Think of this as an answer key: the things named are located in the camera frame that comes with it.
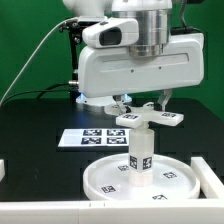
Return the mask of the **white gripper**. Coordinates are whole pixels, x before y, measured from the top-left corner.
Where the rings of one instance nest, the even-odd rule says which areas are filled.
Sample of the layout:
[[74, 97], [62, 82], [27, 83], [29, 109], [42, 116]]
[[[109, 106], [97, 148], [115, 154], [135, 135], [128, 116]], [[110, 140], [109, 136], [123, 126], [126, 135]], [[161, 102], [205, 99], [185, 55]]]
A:
[[165, 111], [172, 88], [203, 80], [203, 43], [202, 33], [174, 35], [162, 54], [151, 57], [131, 57], [127, 47], [85, 47], [79, 57], [79, 90], [87, 98], [115, 95], [122, 113], [126, 112], [122, 94], [162, 90], [158, 104]]

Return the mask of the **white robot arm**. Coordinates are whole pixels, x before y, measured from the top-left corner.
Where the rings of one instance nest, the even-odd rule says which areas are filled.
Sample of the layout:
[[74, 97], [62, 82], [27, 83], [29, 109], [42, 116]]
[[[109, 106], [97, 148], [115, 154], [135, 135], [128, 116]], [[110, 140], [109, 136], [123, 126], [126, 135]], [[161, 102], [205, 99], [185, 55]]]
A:
[[201, 33], [171, 33], [172, 6], [186, 0], [62, 0], [85, 26], [77, 103], [120, 108], [133, 93], [194, 86], [204, 76]]

